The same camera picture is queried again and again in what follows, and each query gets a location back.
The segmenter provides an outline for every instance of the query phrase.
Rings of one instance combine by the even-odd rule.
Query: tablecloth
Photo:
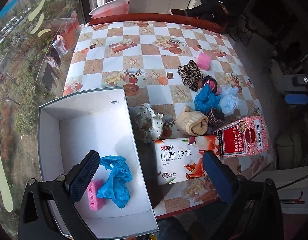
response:
[[[239,109],[227,123],[245,116],[262,115],[253,82],[226,36],[208,30],[165,22],[114,22],[84,27],[74,50],[64,95],[78,90],[124,86],[132,123],[143,103],[164,114],[162,138],[184,138],[175,120],[185,105],[194,108],[197,92],[184,86],[177,73],[179,65],[196,61],[204,52],[211,67],[202,70],[220,86],[239,88]],[[224,158],[235,174],[250,179],[274,160],[268,151],[255,156]],[[154,208],[157,217],[173,215],[217,196],[208,178],[163,185],[167,193]]]

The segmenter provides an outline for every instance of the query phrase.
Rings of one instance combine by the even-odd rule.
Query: blue glove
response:
[[[125,161],[126,159],[121,156],[106,156],[99,160],[100,165],[112,171],[107,181],[97,191],[96,196],[98,198],[112,199],[119,208],[124,208],[130,199],[125,183],[132,180],[132,174]]]
[[[195,111],[200,111],[203,114],[206,114],[212,107],[221,110],[219,106],[220,99],[221,97],[212,93],[210,86],[206,84],[194,99]]]

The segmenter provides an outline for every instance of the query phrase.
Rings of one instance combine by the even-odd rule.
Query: light blue fluffy item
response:
[[[229,116],[234,113],[238,108],[240,99],[238,98],[238,88],[231,85],[225,85],[222,87],[220,94],[221,100],[219,106],[222,108],[222,112],[225,116]]]

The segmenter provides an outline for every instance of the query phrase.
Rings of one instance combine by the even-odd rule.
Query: tissue box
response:
[[[244,117],[214,132],[220,141],[220,155],[255,155],[268,150],[267,132],[261,116]]]
[[[155,148],[158,184],[171,184],[203,177],[202,156],[207,150],[220,154],[216,135],[153,141]]]
[[[119,208],[105,199],[99,211],[89,210],[86,191],[75,208],[98,239],[125,239],[158,231],[147,195],[123,87],[78,91],[39,108],[38,154],[43,181],[67,174],[90,150],[100,157],[126,159],[133,179],[127,182],[130,200]],[[106,181],[110,174],[100,166],[93,179]],[[49,202],[56,223],[70,236],[54,201]]]

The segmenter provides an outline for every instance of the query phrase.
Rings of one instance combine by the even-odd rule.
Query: shrub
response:
[[[31,133],[36,128],[36,85],[33,71],[30,71],[26,65],[19,67],[18,80],[19,86],[17,89],[20,94],[20,106],[15,113],[15,129],[21,135]]]

